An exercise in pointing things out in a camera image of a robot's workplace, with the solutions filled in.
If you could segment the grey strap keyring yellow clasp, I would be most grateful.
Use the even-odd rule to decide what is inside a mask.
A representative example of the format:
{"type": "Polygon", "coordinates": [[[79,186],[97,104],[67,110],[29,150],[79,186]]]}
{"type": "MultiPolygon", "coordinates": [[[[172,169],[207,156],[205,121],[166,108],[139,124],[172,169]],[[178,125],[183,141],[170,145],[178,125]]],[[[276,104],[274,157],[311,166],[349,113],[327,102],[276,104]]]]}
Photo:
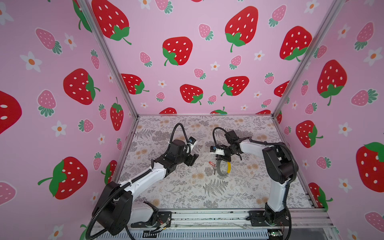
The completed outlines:
{"type": "Polygon", "coordinates": [[[216,171],[219,176],[226,177],[231,172],[232,166],[230,162],[217,160],[216,171]]]}

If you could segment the key with red tag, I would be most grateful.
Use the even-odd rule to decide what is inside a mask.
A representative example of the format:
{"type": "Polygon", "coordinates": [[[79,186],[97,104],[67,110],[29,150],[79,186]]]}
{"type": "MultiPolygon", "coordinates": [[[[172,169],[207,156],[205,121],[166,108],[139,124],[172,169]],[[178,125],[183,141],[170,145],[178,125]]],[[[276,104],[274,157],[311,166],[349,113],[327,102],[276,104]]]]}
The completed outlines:
{"type": "Polygon", "coordinates": [[[215,176],[216,175],[216,172],[217,172],[217,166],[215,163],[213,162],[209,162],[209,164],[213,167],[213,175],[215,176]]]}

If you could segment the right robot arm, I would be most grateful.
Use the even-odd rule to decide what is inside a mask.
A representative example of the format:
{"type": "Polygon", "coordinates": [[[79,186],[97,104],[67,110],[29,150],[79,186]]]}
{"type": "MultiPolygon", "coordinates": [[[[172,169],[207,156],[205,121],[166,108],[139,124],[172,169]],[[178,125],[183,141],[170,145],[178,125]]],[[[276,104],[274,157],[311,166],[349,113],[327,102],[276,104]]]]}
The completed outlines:
{"type": "Polygon", "coordinates": [[[217,161],[229,162],[233,155],[252,154],[263,157],[267,173],[271,178],[269,200],[265,204],[264,221],[270,226],[278,225],[289,217],[287,198],[290,185],[296,180],[298,165],[284,143],[268,143],[252,140],[250,137],[229,140],[229,145],[210,147],[210,153],[217,161]]]}

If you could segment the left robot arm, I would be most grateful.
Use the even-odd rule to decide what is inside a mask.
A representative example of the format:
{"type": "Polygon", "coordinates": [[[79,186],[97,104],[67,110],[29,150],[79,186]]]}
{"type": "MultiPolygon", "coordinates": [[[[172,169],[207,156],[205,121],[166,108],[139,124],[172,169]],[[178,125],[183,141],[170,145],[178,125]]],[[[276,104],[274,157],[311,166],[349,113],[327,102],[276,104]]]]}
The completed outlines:
{"type": "Polygon", "coordinates": [[[166,223],[159,217],[159,209],[148,201],[135,204],[135,199],[171,174],[178,165],[192,166],[197,154],[192,154],[196,139],[190,137],[186,142],[173,140],[166,152],[155,160],[151,166],[131,180],[107,184],[93,210],[85,238],[93,240],[105,232],[115,236],[132,224],[153,227],[166,223]]]}

